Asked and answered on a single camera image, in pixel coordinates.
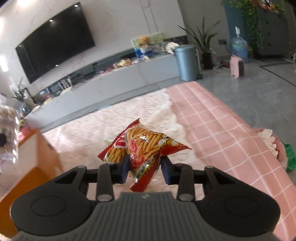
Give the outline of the dark grey drawer cabinet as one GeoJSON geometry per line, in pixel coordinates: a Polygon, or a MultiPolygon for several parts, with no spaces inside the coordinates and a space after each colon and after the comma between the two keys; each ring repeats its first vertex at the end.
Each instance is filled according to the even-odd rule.
{"type": "Polygon", "coordinates": [[[263,37],[260,38],[262,48],[258,49],[260,56],[288,56],[290,39],[287,19],[276,13],[257,8],[258,28],[263,37]]]}

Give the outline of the blue-grey pedal trash bin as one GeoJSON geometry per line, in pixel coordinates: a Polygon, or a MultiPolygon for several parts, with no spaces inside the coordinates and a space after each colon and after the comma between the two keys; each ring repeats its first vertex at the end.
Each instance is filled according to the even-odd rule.
{"type": "Polygon", "coordinates": [[[182,81],[195,81],[200,75],[194,45],[180,45],[173,50],[182,81]]]}

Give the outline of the teddy bear toy box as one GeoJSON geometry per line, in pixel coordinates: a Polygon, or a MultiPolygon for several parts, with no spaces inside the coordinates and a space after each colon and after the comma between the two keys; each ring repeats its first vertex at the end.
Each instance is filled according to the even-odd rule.
{"type": "Polygon", "coordinates": [[[132,39],[132,45],[137,58],[149,59],[164,52],[163,35],[157,32],[132,39]]]}

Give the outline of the large black television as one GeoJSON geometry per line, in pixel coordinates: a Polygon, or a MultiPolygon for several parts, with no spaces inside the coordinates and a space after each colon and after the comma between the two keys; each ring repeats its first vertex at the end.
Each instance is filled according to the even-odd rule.
{"type": "Polygon", "coordinates": [[[81,3],[55,15],[17,47],[16,53],[29,83],[66,60],[95,46],[81,3]]]}

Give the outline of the grey tv console cabinet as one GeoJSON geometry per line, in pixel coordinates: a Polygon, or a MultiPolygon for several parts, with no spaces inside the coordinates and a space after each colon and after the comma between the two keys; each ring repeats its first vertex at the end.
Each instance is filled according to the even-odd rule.
{"type": "Polygon", "coordinates": [[[81,116],[160,89],[179,77],[173,55],[161,56],[96,76],[85,84],[53,98],[25,117],[30,128],[46,132],[81,116]]]}

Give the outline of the trailing green ivy plant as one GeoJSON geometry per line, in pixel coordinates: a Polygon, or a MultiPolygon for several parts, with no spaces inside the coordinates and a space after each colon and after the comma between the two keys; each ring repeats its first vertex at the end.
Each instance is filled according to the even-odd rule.
{"type": "Polygon", "coordinates": [[[239,9],[239,13],[244,20],[245,39],[248,41],[253,56],[257,59],[269,57],[260,56],[258,54],[258,49],[262,48],[260,38],[262,38],[263,35],[257,26],[257,8],[262,8],[285,17],[283,8],[279,4],[269,4],[268,2],[263,4],[262,1],[226,1],[226,3],[232,8],[239,9]]]}

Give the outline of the pink white plush toy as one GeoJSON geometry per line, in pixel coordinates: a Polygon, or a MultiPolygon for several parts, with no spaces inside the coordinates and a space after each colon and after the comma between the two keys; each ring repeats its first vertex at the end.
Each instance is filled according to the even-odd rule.
{"type": "Polygon", "coordinates": [[[254,128],[253,130],[272,151],[287,173],[295,170],[295,152],[290,144],[282,142],[271,129],[254,128]]]}

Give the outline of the pink checked tablecloth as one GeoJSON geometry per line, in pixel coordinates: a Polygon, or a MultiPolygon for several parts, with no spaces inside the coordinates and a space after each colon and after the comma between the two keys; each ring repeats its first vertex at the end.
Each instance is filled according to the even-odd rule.
{"type": "Polygon", "coordinates": [[[295,185],[272,151],[226,104],[191,81],[167,89],[197,158],[272,196],[280,206],[274,234],[295,238],[295,185]]]}

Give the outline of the white wifi router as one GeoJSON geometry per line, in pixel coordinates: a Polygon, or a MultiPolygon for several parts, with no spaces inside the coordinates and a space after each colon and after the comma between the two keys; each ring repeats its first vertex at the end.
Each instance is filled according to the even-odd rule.
{"type": "Polygon", "coordinates": [[[58,84],[61,88],[61,93],[65,93],[73,89],[73,84],[70,77],[59,80],[58,84]]]}

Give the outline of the pink small heater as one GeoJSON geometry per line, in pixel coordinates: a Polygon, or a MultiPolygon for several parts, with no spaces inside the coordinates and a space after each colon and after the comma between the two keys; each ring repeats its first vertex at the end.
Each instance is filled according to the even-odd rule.
{"type": "Polygon", "coordinates": [[[232,55],[229,64],[230,72],[235,78],[244,77],[244,62],[240,57],[232,55]]]}

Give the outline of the yellow snack packs on console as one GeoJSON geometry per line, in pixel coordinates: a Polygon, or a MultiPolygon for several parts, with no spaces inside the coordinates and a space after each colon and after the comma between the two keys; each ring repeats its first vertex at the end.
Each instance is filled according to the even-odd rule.
{"type": "Polygon", "coordinates": [[[128,67],[132,65],[132,61],[130,59],[121,59],[118,63],[114,63],[114,68],[128,67]]]}

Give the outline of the small green potted plant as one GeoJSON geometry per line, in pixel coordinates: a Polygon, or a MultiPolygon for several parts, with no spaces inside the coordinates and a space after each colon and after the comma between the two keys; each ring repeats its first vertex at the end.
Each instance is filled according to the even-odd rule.
{"type": "Polygon", "coordinates": [[[28,88],[22,84],[23,77],[20,79],[19,83],[16,85],[16,88],[13,89],[13,99],[18,102],[18,105],[22,108],[30,108],[32,96],[28,88]]]}

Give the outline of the blue water jug with pump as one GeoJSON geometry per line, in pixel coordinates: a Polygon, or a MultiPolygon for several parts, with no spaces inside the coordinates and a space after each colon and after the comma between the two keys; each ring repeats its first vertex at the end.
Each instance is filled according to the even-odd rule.
{"type": "Polygon", "coordinates": [[[236,36],[231,40],[232,54],[241,58],[244,63],[248,62],[248,43],[241,37],[240,29],[235,27],[236,36]]]}

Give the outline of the red shrimp stick snack bag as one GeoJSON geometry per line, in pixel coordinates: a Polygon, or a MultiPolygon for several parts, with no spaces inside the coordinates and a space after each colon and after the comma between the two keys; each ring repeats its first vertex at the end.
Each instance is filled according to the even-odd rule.
{"type": "Polygon", "coordinates": [[[115,164],[127,154],[129,175],[134,181],[130,189],[133,192],[143,192],[157,172],[162,156],[189,149],[187,145],[164,133],[149,130],[137,119],[118,134],[98,158],[109,164],[115,164]]]}

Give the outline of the potted long-leaf plant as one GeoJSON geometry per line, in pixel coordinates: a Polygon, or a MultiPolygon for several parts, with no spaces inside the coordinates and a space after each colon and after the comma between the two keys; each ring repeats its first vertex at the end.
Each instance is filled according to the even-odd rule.
{"type": "Polygon", "coordinates": [[[218,35],[218,32],[212,33],[212,30],[220,23],[221,21],[218,20],[213,25],[206,28],[205,17],[203,17],[201,27],[196,26],[197,32],[195,32],[189,25],[186,25],[188,29],[178,26],[193,38],[193,43],[201,50],[203,67],[205,70],[213,69],[210,44],[211,40],[218,35]]]}

